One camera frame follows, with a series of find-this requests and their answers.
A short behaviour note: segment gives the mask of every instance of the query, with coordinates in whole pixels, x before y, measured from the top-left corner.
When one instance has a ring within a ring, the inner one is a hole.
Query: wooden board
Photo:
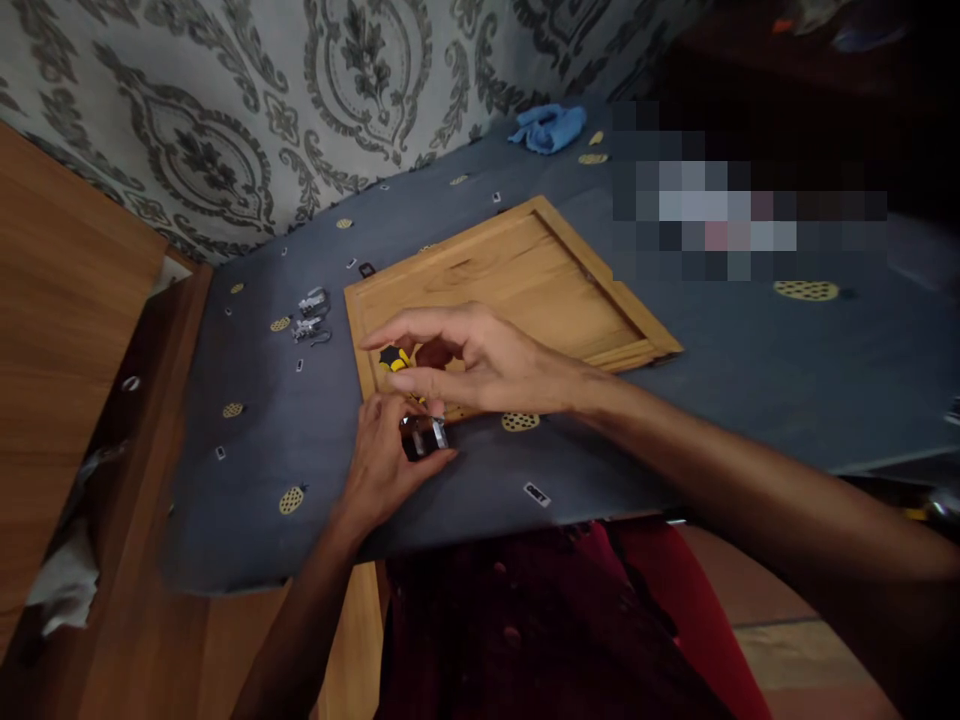
[[[0,658],[166,245],[0,124]]]
[[[364,399],[387,386],[377,353],[356,344],[410,307],[478,300],[545,345],[613,373],[683,350],[542,196],[351,285],[344,296]],[[449,406],[446,418],[476,413]]]

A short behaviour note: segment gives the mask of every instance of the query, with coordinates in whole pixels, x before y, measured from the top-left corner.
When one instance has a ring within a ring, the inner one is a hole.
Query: metal part
[[[330,296],[322,287],[317,286],[299,303],[300,314],[305,318],[323,317],[330,312]]]
[[[322,317],[310,318],[309,320],[297,320],[297,326],[290,328],[293,341],[299,343],[301,340],[309,340],[310,338],[323,338],[319,341],[326,342],[330,339],[331,333],[326,328],[320,327],[320,323],[322,322]]]
[[[330,338],[333,337],[333,333],[330,332],[327,328],[323,328],[320,332],[317,333],[317,339],[310,343],[310,347],[314,345],[322,345],[325,342],[329,342]]]
[[[443,429],[443,418],[408,415],[400,421],[400,444],[411,462],[450,447],[447,433]]]

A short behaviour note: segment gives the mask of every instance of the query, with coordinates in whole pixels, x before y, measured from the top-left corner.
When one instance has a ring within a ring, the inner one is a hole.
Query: person
[[[905,717],[945,712],[936,702],[952,687],[960,646],[960,549],[946,539],[541,345],[482,305],[404,310],[360,346],[388,344],[408,354],[419,346],[417,367],[390,376],[395,394],[360,408],[342,497],[254,661],[235,718],[309,714],[358,548],[457,455],[412,463],[401,449],[401,418],[438,414],[443,402],[578,418],[786,578]],[[464,372],[443,370],[453,358]],[[731,717],[665,631],[669,618],[610,560],[605,536],[565,538],[543,531],[389,561],[399,624],[388,640],[401,640],[387,643],[378,716]]]

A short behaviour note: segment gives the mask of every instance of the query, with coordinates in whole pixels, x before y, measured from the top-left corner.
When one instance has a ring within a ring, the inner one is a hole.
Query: wallpaper
[[[584,91],[643,92],[701,0],[2,0],[0,119],[219,264]]]

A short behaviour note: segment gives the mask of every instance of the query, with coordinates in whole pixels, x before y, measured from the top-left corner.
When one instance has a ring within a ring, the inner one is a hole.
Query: blue rag
[[[552,155],[572,143],[587,124],[587,111],[579,105],[562,108],[557,104],[531,108],[517,116],[520,129],[507,138],[527,141],[527,148],[541,155]]]

